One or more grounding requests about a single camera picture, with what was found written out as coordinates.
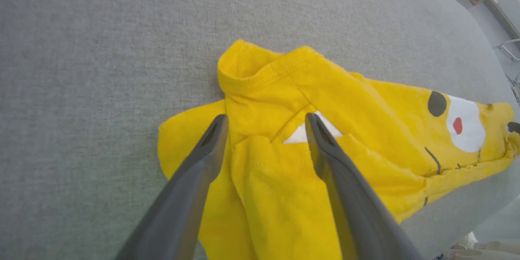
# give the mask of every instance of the printed cartoon face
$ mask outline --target printed cartoon face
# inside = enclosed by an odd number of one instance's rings
[[[451,136],[451,141],[458,149],[465,152],[479,151],[486,138],[481,118],[480,109],[475,102],[447,95],[450,99],[450,106],[446,97],[440,92],[433,91],[428,100],[428,110],[434,117],[440,117],[446,110],[446,127]]]
[[[460,169],[496,160],[505,152],[507,135],[504,103],[483,105],[432,91],[421,137],[441,169]]]

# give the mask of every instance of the gray fabric surface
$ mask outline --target gray fabric surface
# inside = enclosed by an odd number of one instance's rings
[[[115,255],[165,183],[159,123],[223,97],[216,63],[238,38],[282,52],[310,45],[370,78],[515,102],[454,0],[0,0],[0,258]],[[518,168],[403,227],[435,255],[520,192]]]

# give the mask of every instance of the black eye print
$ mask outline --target black eye print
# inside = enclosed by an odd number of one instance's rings
[[[434,117],[439,117],[446,110],[446,98],[442,93],[433,91],[428,100],[428,111]]]
[[[509,122],[507,124],[507,130],[509,130],[509,132],[516,132],[520,134],[520,124],[516,122]]]

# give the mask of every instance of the floor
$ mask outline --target floor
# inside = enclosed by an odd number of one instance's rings
[[[477,20],[486,34],[490,45],[495,48],[510,37],[500,26],[492,13],[484,4],[473,6],[469,0],[457,0]],[[514,46],[508,47],[513,54],[520,56],[520,52]],[[499,49],[494,49],[496,57],[506,75],[511,79],[518,76],[520,79],[520,63],[515,64]],[[474,230],[476,238],[481,242],[502,239],[520,239],[520,197],[517,197],[506,208],[493,215]]]

